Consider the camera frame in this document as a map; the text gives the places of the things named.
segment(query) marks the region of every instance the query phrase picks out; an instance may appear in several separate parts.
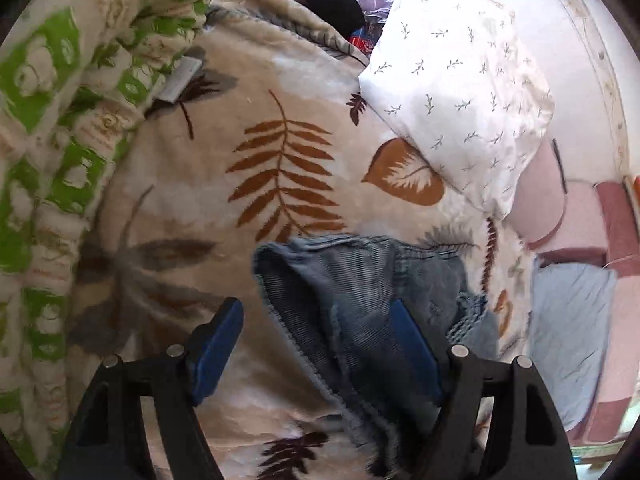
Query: blue denim fabric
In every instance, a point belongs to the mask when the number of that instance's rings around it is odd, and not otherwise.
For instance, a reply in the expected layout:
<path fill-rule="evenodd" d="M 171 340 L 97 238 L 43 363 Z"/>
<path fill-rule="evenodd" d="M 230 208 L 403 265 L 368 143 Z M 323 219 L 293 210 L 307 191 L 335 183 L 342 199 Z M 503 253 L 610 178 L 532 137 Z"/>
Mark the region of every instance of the blue denim fabric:
<path fill-rule="evenodd" d="M 389 323 L 401 298 L 418 328 L 495 358 L 498 327 L 468 291 L 455 251 L 388 237 L 328 235 L 269 243 L 255 253 L 265 302 L 357 444 L 373 446 L 378 476 L 412 470 L 438 410 L 415 380 Z"/>

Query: metal screw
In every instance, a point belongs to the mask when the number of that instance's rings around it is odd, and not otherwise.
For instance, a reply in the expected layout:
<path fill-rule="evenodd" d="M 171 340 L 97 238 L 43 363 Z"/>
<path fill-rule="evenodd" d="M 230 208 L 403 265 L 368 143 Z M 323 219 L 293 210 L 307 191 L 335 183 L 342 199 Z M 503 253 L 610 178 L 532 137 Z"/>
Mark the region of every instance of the metal screw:
<path fill-rule="evenodd" d="M 469 355 L 469 348 L 464 345 L 453 345 L 451 347 L 451 353 L 456 357 L 466 357 Z"/>
<path fill-rule="evenodd" d="M 184 346 L 182 345 L 171 345 L 166 349 L 166 354 L 169 357 L 180 357 L 184 354 Z"/>
<path fill-rule="evenodd" d="M 113 368 L 119 362 L 120 358 L 115 354 L 111 354 L 107 355 L 107 357 L 102 360 L 102 366 L 104 366 L 105 368 Z"/>
<path fill-rule="evenodd" d="M 526 355 L 519 355 L 518 358 L 516 359 L 516 362 L 522 368 L 531 368 L 533 366 L 533 361 L 529 359 Z"/>

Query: white pillow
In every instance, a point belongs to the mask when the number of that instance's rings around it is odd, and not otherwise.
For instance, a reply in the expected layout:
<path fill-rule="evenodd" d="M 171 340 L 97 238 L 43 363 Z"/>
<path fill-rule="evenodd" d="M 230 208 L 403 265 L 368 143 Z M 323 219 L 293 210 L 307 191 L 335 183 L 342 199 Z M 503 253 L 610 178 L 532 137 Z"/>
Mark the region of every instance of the white pillow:
<path fill-rule="evenodd" d="M 554 111 L 513 22 L 491 0 L 395 0 L 360 75 L 362 96 L 389 127 L 499 219 Z"/>

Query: red fabric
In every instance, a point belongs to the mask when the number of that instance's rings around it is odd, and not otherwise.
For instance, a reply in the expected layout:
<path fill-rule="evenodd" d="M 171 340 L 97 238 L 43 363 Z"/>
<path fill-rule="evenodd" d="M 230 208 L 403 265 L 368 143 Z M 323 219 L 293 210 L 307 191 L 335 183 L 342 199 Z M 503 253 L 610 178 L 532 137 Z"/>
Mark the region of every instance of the red fabric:
<path fill-rule="evenodd" d="M 601 247 L 569 247 L 538 254 L 543 260 L 541 267 L 546 267 L 549 264 L 568 264 L 571 262 L 604 267 L 607 256 L 606 250 Z"/>
<path fill-rule="evenodd" d="M 640 254 L 636 220 L 625 188 L 617 182 L 603 182 L 596 186 L 596 192 L 609 238 L 607 262 Z"/>
<path fill-rule="evenodd" d="M 622 418 L 625 416 L 631 398 L 600 402 L 593 410 L 582 440 L 585 444 L 604 444 L 618 436 Z"/>

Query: clothing label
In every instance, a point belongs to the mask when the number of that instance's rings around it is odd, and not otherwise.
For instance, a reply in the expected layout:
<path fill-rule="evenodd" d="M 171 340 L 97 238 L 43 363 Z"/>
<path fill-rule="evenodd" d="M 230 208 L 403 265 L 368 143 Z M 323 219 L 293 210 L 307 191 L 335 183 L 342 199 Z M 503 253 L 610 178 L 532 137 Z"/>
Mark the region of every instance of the clothing label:
<path fill-rule="evenodd" d="M 166 80 L 164 88 L 162 88 L 157 99 L 174 104 L 201 66 L 201 60 L 195 57 L 183 56 L 174 73 Z"/>

